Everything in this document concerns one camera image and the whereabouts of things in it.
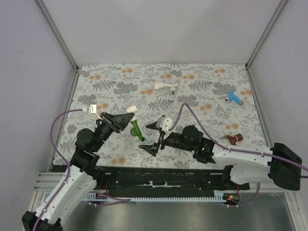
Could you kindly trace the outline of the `white PVC elbow fitting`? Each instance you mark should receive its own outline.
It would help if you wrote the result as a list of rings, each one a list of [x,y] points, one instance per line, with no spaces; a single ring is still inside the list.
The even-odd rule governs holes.
[[[127,113],[136,113],[138,111],[135,105],[129,106],[126,110]]]

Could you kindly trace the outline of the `green faucet chrome knob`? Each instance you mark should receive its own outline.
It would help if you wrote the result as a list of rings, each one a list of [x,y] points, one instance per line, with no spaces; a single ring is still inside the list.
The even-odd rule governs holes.
[[[130,123],[133,126],[133,128],[130,130],[130,134],[134,137],[138,137],[140,141],[144,142],[145,138],[143,137],[141,133],[137,120],[132,120]]]

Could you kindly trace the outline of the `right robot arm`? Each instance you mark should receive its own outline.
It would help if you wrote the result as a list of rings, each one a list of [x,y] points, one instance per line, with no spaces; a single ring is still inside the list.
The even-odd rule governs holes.
[[[171,121],[163,116],[147,125],[159,131],[158,141],[139,148],[152,156],[166,146],[192,152],[198,162],[223,168],[220,183],[228,190],[247,183],[273,183],[285,190],[300,190],[302,159],[286,145],[275,143],[258,149],[220,144],[204,137],[194,125],[185,126],[181,133],[169,131]]]

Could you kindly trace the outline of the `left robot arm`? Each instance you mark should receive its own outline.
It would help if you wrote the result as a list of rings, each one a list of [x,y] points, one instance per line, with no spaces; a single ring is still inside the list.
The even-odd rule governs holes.
[[[61,231],[63,226],[84,197],[106,183],[103,168],[96,164],[97,151],[113,133],[122,132],[134,118],[133,112],[111,115],[101,113],[94,130],[84,128],[77,133],[75,152],[64,176],[51,194],[33,212],[27,211],[22,217],[26,231]]]

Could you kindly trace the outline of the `white faucet with elbow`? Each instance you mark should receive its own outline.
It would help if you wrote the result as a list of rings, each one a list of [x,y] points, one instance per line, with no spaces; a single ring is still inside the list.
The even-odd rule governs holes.
[[[154,84],[154,90],[169,88],[169,92],[171,94],[175,94],[178,86],[179,86],[178,82],[171,83],[171,84],[168,84],[168,83],[165,83],[165,82],[158,82],[158,83]]]

